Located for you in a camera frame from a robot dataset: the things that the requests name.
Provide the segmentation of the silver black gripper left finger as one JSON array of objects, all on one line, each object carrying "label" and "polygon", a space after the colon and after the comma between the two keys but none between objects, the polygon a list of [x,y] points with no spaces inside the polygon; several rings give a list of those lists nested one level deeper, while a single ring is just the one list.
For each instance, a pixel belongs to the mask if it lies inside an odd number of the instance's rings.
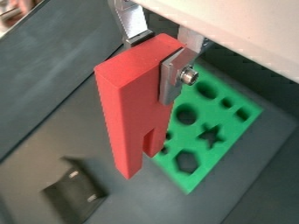
[{"label": "silver black gripper left finger", "polygon": [[148,29],[142,7],[132,0],[106,0],[125,48],[141,44],[154,36]]}]

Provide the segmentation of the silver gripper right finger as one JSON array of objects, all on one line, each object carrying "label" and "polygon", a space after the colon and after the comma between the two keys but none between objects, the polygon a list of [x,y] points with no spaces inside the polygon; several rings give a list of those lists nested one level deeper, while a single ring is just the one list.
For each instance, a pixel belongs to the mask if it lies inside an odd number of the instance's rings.
[{"label": "silver gripper right finger", "polygon": [[190,86],[197,80],[198,73],[193,69],[193,62],[212,45],[212,41],[184,26],[178,27],[177,41],[181,47],[160,64],[158,102],[162,105],[173,102],[181,92],[182,84]]}]

